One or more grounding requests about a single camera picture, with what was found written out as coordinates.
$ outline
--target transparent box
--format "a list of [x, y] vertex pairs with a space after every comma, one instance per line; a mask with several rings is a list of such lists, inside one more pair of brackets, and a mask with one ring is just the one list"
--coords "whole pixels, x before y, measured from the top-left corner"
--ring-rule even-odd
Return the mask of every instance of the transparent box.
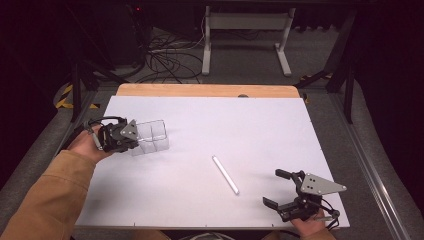
[[163, 120], [139, 123], [137, 124], [137, 131], [139, 146], [132, 149], [132, 156], [169, 149], [169, 139]]

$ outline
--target metal stand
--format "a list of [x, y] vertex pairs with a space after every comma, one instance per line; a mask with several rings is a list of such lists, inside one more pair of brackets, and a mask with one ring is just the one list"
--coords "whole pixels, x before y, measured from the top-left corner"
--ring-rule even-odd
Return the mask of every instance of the metal stand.
[[211, 58], [211, 29], [275, 29], [284, 30], [279, 43], [275, 44], [275, 50], [280, 60], [284, 76], [291, 76], [291, 70], [284, 53], [290, 27], [293, 22], [295, 8], [288, 13], [280, 14], [252, 14], [252, 13], [215, 13], [206, 7], [205, 13], [205, 48], [203, 51], [202, 74], [208, 75]]
[[351, 109], [352, 109], [352, 98], [353, 98], [353, 71], [352, 65], [353, 60], [350, 56], [345, 56], [345, 46], [349, 40], [350, 32], [352, 30], [353, 23], [355, 21], [356, 10], [351, 10], [343, 23], [342, 28], [339, 32], [339, 37], [334, 43], [334, 47], [331, 50], [330, 56], [324, 66], [324, 70], [314, 74], [313, 76], [303, 76], [305, 79], [294, 86], [296, 88], [304, 88], [309, 84], [333, 73], [333, 76], [328, 82], [326, 89], [329, 93], [336, 93], [340, 90], [343, 83], [346, 83], [345, 102], [344, 102], [344, 113], [347, 121], [352, 124]]

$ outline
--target white paper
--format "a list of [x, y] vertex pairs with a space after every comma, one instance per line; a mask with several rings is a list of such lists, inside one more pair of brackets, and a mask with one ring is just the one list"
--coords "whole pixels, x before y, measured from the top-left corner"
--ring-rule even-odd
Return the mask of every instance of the white paper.
[[[294, 182], [275, 170], [303, 170], [333, 181], [301, 98], [114, 96], [105, 116], [164, 120], [170, 148], [101, 161], [77, 226], [291, 228], [262, 203], [262, 197], [280, 205], [297, 197]], [[217, 171], [212, 155], [240, 194]], [[339, 194], [324, 199], [340, 211], [340, 227], [348, 227]]]

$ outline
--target floor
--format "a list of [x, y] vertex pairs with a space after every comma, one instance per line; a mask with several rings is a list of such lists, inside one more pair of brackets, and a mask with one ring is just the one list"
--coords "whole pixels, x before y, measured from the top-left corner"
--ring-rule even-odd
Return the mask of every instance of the floor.
[[[293, 75], [285, 77], [273, 49], [273, 44], [278, 42], [280, 34], [280, 32], [215, 33], [212, 39], [211, 71], [208, 76], [191, 76], [197, 75], [201, 70], [199, 59], [203, 56], [202, 42], [196, 46], [190, 45], [188, 50], [169, 51], [168, 57], [175, 57], [185, 66], [174, 73], [183, 83], [293, 85], [299, 82], [301, 76], [312, 75], [322, 70], [338, 36], [335, 29], [305, 32], [292, 30], [285, 52]], [[178, 65], [176, 60], [169, 64]], [[169, 73], [156, 76], [154, 73], [156, 70], [163, 70], [159, 65], [158, 61], [153, 61], [151, 65], [153, 70], [145, 67], [127, 80], [158, 84], [178, 83]], [[128, 71], [131, 69], [121, 68], [115, 73], [120, 75]], [[105, 80], [99, 82], [100, 87], [94, 95], [85, 93], [84, 96], [100, 107], [87, 109], [81, 119], [102, 116], [110, 96], [116, 93], [118, 84], [115, 82]], [[343, 88], [339, 93], [329, 94], [324, 88], [327, 82], [328, 80], [321, 79], [299, 89], [299, 92], [301, 96], [305, 96], [304, 94], [307, 96], [305, 104], [334, 180], [349, 187], [349, 190], [340, 196], [351, 227], [334, 230], [334, 235], [338, 239], [352, 240], [424, 239], [423, 218], [381, 146], [360, 86], [355, 83], [353, 124], [348, 124], [341, 114]], [[53, 103], [57, 102], [64, 87], [58, 91], [57, 97], [52, 99]], [[9, 182], [1, 190], [0, 232], [16, 211], [28, 188], [48, 166], [69, 130], [74, 127], [70, 124], [71, 117], [71, 109], [58, 109], [58, 114], [34, 142]], [[191, 232], [167, 233], [173, 239], [179, 239]], [[131, 239], [132, 234], [133, 232], [128, 229], [77, 228], [74, 238], [126, 240]], [[228, 232], [228, 234], [235, 239], [260, 239], [263, 233], [252, 230]], [[282, 239], [292, 237], [283, 234]]]

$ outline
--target white marker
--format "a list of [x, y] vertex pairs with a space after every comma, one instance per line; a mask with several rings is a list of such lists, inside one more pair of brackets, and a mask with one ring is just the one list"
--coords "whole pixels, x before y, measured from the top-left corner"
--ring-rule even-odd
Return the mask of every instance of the white marker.
[[224, 175], [225, 179], [227, 180], [228, 184], [230, 184], [231, 188], [233, 189], [234, 193], [238, 195], [240, 191], [234, 184], [233, 180], [230, 178], [230, 175], [228, 175], [227, 171], [225, 171], [222, 164], [219, 162], [218, 158], [214, 155], [212, 156], [212, 160], [215, 162], [216, 166], [218, 166], [219, 170], [221, 171], [222, 175]]

